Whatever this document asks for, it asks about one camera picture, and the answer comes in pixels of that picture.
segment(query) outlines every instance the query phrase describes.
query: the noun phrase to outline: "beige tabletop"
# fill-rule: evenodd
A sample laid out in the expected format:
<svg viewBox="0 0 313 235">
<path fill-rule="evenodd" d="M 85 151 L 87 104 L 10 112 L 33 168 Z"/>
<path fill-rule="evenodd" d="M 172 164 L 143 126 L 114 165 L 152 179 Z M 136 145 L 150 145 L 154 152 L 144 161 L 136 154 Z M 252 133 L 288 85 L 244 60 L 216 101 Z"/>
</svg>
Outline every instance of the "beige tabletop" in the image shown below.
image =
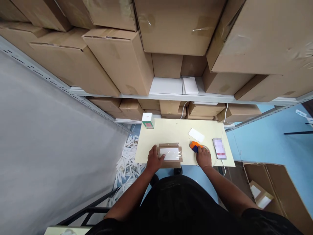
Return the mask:
<svg viewBox="0 0 313 235">
<path fill-rule="evenodd" d="M 156 118 L 155 128 L 146 129 L 142 124 L 135 161 L 137 163 L 147 163 L 148 152 L 153 145 L 161 143 L 179 143 L 182 147 L 182 165 L 197 165 L 195 153 L 189 147 L 191 141 L 196 141 L 188 135 L 191 129 L 199 131 L 205 136 L 203 142 L 199 143 L 209 148 L 212 156 L 212 164 L 216 161 L 216 153 L 213 146 L 213 138 L 221 138 L 223 131 L 223 144 L 227 160 L 223 160 L 224 166 L 235 166 L 235 162 L 228 143 L 227 135 L 223 129 L 223 123 L 206 120 L 180 120 Z M 223 166 L 221 160 L 217 160 L 215 166 Z"/>
</svg>

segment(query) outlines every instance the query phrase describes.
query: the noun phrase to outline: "hand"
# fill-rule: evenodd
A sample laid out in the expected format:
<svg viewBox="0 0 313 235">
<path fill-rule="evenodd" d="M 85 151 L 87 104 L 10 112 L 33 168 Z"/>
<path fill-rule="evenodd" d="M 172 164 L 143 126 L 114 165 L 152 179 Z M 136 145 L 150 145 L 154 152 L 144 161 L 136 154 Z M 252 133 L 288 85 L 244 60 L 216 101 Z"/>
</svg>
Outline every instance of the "hand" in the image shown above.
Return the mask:
<svg viewBox="0 0 313 235">
<path fill-rule="evenodd" d="M 207 166 L 212 167 L 211 154 L 205 148 L 200 148 L 200 146 L 198 146 L 198 153 L 196 153 L 196 159 L 201 169 L 204 169 Z"/>
<path fill-rule="evenodd" d="M 157 146 L 154 145 L 149 151 L 148 162 L 145 171 L 148 171 L 151 174 L 155 174 L 157 170 L 160 169 L 164 158 L 165 154 L 163 154 L 159 159 L 159 157 L 157 156 Z"/>
</svg>

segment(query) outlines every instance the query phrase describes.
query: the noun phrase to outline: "black shirt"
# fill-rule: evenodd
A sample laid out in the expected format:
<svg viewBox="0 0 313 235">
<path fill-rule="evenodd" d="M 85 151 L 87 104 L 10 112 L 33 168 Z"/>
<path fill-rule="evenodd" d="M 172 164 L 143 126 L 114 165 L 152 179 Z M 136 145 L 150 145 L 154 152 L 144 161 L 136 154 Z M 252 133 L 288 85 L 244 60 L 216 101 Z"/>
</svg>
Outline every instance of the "black shirt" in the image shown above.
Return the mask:
<svg viewBox="0 0 313 235">
<path fill-rule="evenodd" d="M 302 234 L 275 213 L 247 209 L 241 218 L 219 206 L 194 180 L 161 179 L 126 222 L 104 219 L 86 235 L 106 234 Z"/>
</svg>

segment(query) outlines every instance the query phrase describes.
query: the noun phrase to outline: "blue floor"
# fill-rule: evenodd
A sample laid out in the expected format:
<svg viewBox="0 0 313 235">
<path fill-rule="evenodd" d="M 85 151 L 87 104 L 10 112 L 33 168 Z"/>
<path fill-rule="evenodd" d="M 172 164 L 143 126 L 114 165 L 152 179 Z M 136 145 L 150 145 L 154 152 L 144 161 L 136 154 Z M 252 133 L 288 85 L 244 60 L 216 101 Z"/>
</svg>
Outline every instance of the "blue floor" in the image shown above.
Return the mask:
<svg viewBox="0 0 313 235">
<path fill-rule="evenodd" d="M 273 106 L 260 105 L 259 108 L 264 113 Z M 313 135 L 283 134 L 313 130 L 311 126 L 305 124 L 306 118 L 296 114 L 296 109 L 307 113 L 302 105 L 297 105 L 230 131 L 227 137 L 235 161 L 285 165 L 304 204 L 313 216 L 313 201 L 311 200 L 313 195 Z M 134 133 L 139 135 L 140 125 L 135 126 Z M 172 171 L 172 169 L 160 169 L 156 174 L 161 179 L 172 175 Z M 196 180 L 217 202 L 217 194 L 212 184 L 199 167 L 183 165 L 183 174 Z"/>
</svg>

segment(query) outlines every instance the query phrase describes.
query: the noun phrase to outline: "gray wall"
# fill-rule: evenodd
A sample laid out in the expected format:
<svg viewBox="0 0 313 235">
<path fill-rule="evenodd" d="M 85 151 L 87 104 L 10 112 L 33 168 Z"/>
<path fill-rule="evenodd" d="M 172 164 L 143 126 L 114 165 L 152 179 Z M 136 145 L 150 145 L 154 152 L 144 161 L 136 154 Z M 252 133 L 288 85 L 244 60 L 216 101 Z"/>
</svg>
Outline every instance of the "gray wall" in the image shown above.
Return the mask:
<svg viewBox="0 0 313 235">
<path fill-rule="evenodd" d="M 0 52 L 0 234 L 43 234 L 111 191 L 127 136 Z"/>
</svg>

